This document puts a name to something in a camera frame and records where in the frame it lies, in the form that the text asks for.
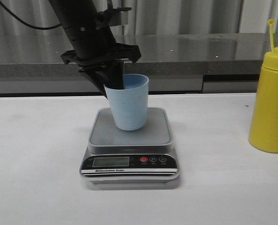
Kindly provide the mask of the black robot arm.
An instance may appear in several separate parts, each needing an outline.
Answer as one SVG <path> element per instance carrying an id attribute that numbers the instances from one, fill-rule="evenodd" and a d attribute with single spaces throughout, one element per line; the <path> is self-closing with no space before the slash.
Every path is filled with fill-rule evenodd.
<path id="1" fill-rule="evenodd" d="M 79 72 L 106 96 L 105 88 L 124 89 L 123 64 L 141 57 L 137 45 L 116 42 L 110 21 L 130 7 L 98 12 L 91 0 L 51 0 L 50 4 L 68 37 L 73 50 L 61 55 L 65 64 L 76 63 Z"/>

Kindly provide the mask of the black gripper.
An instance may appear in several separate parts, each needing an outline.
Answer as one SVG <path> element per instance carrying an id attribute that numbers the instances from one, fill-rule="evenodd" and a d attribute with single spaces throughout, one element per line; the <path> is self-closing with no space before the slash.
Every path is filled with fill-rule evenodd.
<path id="1" fill-rule="evenodd" d="M 66 51 L 61 55 L 61 59 L 65 64 L 76 63 L 81 67 L 94 68 L 112 61 L 104 69 L 104 74 L 106 75 L 105 86 L 111 89 L 124 89 L 123 63 L 119 61 L 135 63 L 141 57 L 138 45 L 118 43 L 112 35 L 71 35 L 69 36 L 69 41 L 73 46 L 73 50 Z M 96 72 L 91 70 L 79 70 L 79 72 L 107 99 L 104 84 Z"/>

